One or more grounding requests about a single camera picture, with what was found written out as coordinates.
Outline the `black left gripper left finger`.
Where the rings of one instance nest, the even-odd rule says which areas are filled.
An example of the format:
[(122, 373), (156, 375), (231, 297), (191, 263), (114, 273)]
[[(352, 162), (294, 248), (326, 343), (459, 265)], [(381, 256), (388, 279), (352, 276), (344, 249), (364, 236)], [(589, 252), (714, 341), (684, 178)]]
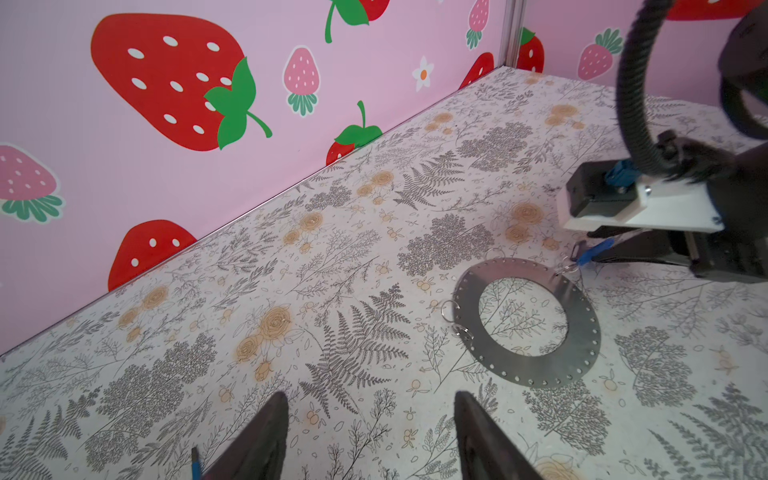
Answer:
[(200, 467), (200, 478), (280, 479), (288, 430), (289, 401), (278, 391), (211, 466)]

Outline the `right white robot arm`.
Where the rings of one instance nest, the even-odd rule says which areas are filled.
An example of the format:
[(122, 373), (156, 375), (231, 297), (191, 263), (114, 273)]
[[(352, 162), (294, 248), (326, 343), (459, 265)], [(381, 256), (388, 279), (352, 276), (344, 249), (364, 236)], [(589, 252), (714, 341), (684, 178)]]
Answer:
[(767, 6), (743, 7), (720, 55), (720, 103), (757, 146), (739, 154), (680, 136), (653, 135), (645, 79), (674, 5), (646, 1), (625, 37), (615, 111), (628, 155), (579, 166), (558, 198), (561, 224), (600, 240), (597, 263), (687, 267), (719, 282), (767, 278), (767, 129), (743, 97), (767, 97)]

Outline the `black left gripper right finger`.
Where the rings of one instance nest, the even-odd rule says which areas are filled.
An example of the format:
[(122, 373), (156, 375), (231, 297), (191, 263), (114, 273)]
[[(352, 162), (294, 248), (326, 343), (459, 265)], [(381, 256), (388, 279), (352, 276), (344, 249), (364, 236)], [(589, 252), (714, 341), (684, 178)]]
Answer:
[(454, 421), (463, 479), (543, 479), (467, 391), (455, 395)]

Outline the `blue headed key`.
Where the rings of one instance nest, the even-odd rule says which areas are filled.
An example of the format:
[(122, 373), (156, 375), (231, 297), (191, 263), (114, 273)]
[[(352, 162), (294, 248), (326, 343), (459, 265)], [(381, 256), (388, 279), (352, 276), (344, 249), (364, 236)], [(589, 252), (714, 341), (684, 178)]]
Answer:
[(584, 265), (591, 263), (598, 255), (612, 248), (614, 246), (614, 243), (615, 243), (615, 240), (612, 238), (609, 238), (593, 247), (587, 248), (578, 256), (578, 258), (575, 260), (575, 263), (579, 267), (582, 267)]

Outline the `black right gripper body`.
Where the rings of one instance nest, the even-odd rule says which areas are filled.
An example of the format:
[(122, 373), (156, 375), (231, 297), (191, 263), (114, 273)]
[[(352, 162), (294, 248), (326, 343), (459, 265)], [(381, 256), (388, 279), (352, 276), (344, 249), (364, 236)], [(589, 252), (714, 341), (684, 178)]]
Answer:
[(687, 147), (688, 179), (706, 185), (722, 229), (695, 242), (691, 271), (720, 282), (767, 281), (767, 145), (740, 154), (699, 142)]

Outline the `large silver keyring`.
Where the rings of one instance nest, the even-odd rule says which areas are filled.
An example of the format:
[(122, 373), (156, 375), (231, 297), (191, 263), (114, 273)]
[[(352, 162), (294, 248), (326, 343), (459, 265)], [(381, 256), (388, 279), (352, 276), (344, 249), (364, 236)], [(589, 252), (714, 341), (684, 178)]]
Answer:
[[(483, 325), (480, 299), (492, 283), (527, 280), (553, 295), (564, 311), (563, 342), (540, 356), (524, 356), (503, 347)], [(601, 328), (589, 299), (563, 274), (543, 264), (504, 257), (480, 262), (459, 278), (449, 298), (448, 324), (475, 360), (489, 372), (528, 388), (563, 387), (581, 379), (594, 366), (601, 347)]]

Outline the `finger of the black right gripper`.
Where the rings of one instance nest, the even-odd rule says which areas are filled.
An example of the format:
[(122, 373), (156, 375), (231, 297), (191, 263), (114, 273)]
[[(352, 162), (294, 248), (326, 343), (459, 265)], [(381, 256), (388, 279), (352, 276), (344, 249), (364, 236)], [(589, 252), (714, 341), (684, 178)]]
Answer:
[(661, 230), (651, 230), (635, 235), (597, 254), (593, 261), (690, 266), (685, 234)]

